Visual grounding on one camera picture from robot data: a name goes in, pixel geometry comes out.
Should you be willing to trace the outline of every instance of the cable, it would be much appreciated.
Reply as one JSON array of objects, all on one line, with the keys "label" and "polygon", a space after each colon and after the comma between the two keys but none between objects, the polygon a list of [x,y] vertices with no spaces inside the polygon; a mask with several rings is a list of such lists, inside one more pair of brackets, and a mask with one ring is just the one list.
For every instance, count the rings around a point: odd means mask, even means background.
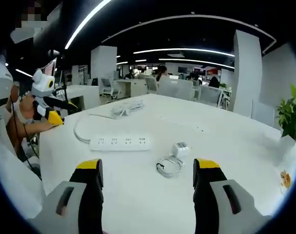
[{"label": "cable", "polygon": [[82,119],[83,119],[83,118],[80,118],[80,119],[78,119],[78,120],[76,121],[76,123],[75,123],[75,125],[74,125],[74,135],[75,135],[75,137],[76,137],[79,141],[82,141],[82,142],[84,142],[84,143],[89,144],[89,142],[91,141],[91,139],[84,139],[84,138],[80,137],[80,136],[78,135],[78,133],[76,133],[76,127],[77,127],[78,123],[79,123]]},{"label": "cable", "polygon": [[31,140],[30,140],[29,137],[28,137],[28,133],[27,133],[27,130],[26,130],[26,126],[25,126],[25,124],[23,125],[23,128],[25,129],[25,133],[26,133],[27,141],[29,142],[29,144],[30,144],[30,146],[31,146],[31,148],[32,148],[32,150],[33,150],[33,152],[34,152],[34,153],[36,154],[36,156],[39,158],[39,156],[37,155],[35,149],[33,148],[33,145],[32,145],[32,143],[31,143]]},{"label": "cable", "polygon": [[[18,138],[19,138],[19,135],[18,135],[18,130],[17,130],[16,118],[15,118],[14,102],[13,102],[13,100],[12,100],[12,97],[10,97],[10,98],[11,98],[11,102],[12,102],[12,111],[13,111],[14,123],[15,123],[15,129],[16,129],[16,134],[17,134],[17,139],[18,139]],[[28,157],[27,157],[24,153],[23,153],[22,155],[23,155],[23,156],[25,157],[25,159],[27,160],[27,162],[28,162],[28,164],[29,164],[29,167],[30,167],[31,171],[32,171],[34,174],[36,174],[36,175],[39,177],[40,180],[42,180],[42,178],[41,178],[37,173],[35,173],[34,168],[31,166],[31,164],[30,164],[30,162],[29,162],[29,160],[28,160]]]},{"label": "cable", "polygon": [[[173,165],[175,165],[176,170],[174,172],[166,172],[165,166],[163,164],[164,161],[168,161],[168,162],[172,163]],[[184,167],[184,162],[174,156],[163,157],[156,164],[157,171],[161,175],[163,175],[165,178],[171,178],[171,177],[177,175],[182,170],[183,167]]]},{"label": "cable", "polygon": [[[123,105],[121,105],[117,108],[113,108],[111,110],[111,112],[115,116],[115,118],[112,118],[109,116],[98,115],[98,114],[89,114],[88,116],[98,116],[98,117],[109,118],[109,119],[117,119],[117,117],[121,117],[122,115],[124,115],[125,112],[126,112],[126,115],[129,115],[131,112],[137,111],[137,110],[141,109],[143,106],[144,106],[144,104],[143,104],[142,100],[141,101],[133,101],[131,103],[124,103]],[[91,139],[85,139],[83,137],[80,137],[79,134],[76,132],[76,128],[82,119],[83,118],[80,118],[76,121],[76,123],[74,125],[74,135],[79,141],[89,144]]]},{"label": "cable", "polygon": [[140,101],[132,101],[123,103],[121,106],[115,107],[112,109],[113,116],[121,117],[121,116],[128,116],[131,112],[137,111],[144,107],[144,103],[142,100]]}]

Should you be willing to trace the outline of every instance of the green leaves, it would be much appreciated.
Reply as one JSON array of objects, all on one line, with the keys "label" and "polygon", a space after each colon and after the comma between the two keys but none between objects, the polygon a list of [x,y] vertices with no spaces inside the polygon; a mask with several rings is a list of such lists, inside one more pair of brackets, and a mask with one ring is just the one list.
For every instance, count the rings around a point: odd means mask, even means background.
[{"label": "green leaves", "polygon": [[290,84],[291,86],[291,95],[292,97],[296,98],[296,87],[292,84]]},{"label": "green leaves", "polygon": [[280,106],[277,107],[279,114],[279,125],[283,129],[282,137],[289,135],[296,141],[296,87],[291,86],[292,98],[281,100]]}]

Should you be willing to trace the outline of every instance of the white power adapter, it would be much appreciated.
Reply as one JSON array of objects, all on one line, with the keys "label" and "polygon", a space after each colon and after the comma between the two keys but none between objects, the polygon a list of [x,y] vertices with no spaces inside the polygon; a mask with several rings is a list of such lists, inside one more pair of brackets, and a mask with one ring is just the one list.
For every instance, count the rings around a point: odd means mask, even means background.
[{"label": "white power adapter", "polygon": [[171,178],[177,175],[183,168],[184,162],[183,157],[189,154],[189,148],[184,142],[179,142],[173,145],[172,153],[168,157],[163,157],[156,164],[157,171],[163,175],[165,178]]},{"label": "white power adapter", "polygon": [[173,145],[172,152],[174,157],[183,158],[188,156],[190,149],[185,142],[179,142]]}]

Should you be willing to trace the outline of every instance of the desk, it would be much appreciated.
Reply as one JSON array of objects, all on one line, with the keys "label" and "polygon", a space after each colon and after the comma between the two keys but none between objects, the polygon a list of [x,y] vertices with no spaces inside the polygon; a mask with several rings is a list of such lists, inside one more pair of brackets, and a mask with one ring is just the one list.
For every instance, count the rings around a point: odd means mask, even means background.
[{"label": "desk", "polygon": [[147,94],[147,85],[144,79],[120,79],[114,82],[119,85],[119,90],[121,91],[118,99]]},{"label": "desk", "polygon": [[[64,91],[59,91],[58,98],[64,99]],[[90,85],[70,85],[67,86],[67,98],[80,98],[80,106],[82,110],[88,110],[96,106],[100,106],[99,88],[98,86]],[[66,112],[61,112],[63,117],[68,115]]]},{"label": "desk", "polygon": [[[272,215],[283,199],[273,165],[280,132],[253,119],[197,102],[149,94],[145,107],[120,120],[89,116],[77,133],[90,138],[103,132],[144,132],[153,136],[150,151],[91,152],[78,141],[73,128],[88,113],[109,115],[120,102],[102,105],[65,118],[65,125],[40,134],[40,164],[46,194],[69,180],[76,166],[101,158],[104,173],[103,230],[126,234],[192,234],[195,212],[192,187],[193,159],[220,164],[255,199],[263,215]],[[164,178],[155,165],[172,145],[191,147],[185,167],[175,178]]]}]

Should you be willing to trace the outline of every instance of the yellow robot part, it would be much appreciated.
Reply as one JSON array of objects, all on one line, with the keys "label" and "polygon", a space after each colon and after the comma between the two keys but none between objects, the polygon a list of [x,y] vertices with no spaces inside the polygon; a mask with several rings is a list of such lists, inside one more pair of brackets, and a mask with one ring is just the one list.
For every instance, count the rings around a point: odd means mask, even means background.
[{"label": "yellow robot part", "polygon": [[51,124],[64,124],[61,117],[56,111],[50,111],[47,119]]},{"label": "yellow robot part", "polygon": [[212,161],[212,160],[206,160],[206,159],[201,159],[201,158],[197,158],[197,160],[199,161],[199,166],[200,168],[219,168],[219,164],[217,164],[216,162]]},{"label": "yellow robot part", "polygon": [[96,169],[98,160],[99,159],[93,159],[90,161],[82,162],[76,168],[77,169]]}]

